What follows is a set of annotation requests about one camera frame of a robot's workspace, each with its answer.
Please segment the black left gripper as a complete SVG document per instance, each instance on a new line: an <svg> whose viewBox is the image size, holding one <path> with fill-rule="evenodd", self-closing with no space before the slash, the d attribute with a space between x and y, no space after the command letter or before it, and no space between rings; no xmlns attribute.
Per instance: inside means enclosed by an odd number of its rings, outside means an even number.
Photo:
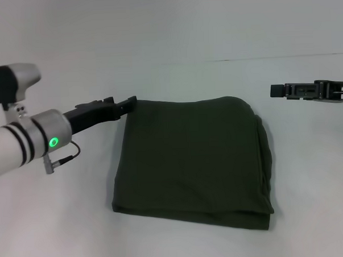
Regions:
<svg viewBox="0 0 343 257"><path fill-rule="evenodd" d="M114 98L110 97L104 100L76 105L75 109L63 115L70 122L72 135L74 135L102 122L119 120L122 114L132 112L136 105L136 96L132 96L119 103L114 103Z"/></svg>

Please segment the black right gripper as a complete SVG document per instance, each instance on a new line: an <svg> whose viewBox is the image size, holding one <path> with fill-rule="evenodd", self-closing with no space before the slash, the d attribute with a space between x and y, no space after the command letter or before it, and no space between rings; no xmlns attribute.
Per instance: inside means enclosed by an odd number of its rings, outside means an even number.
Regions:
<svg viewBox="0 0 343 257"><path fill-rule="evenodd" d="M294 83L270 86L270 97L287 100L315 100L343 102L343 81L317 80L314 84Z"/></svg>

